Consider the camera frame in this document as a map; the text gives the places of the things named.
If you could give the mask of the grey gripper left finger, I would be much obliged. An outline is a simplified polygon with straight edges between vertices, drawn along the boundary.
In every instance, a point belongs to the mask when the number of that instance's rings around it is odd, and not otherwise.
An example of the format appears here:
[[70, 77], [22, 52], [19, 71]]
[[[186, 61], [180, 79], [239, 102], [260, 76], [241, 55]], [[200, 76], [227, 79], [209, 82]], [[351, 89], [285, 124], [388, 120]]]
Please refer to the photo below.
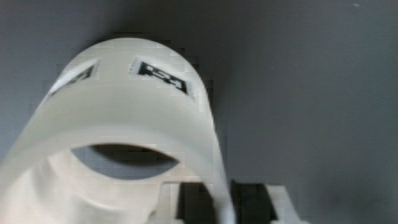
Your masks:
[[155, 224], [216, 224], [214, 200], [203, 183], [166, 183]]

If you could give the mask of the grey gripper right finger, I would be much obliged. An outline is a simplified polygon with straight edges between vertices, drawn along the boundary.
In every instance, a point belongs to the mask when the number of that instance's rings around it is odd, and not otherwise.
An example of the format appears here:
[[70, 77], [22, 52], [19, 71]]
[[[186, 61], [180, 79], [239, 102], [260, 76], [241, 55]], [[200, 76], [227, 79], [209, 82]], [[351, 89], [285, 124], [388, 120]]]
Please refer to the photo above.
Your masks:
[[310, 224], [283, 185], [232, 182], [237, 224]]

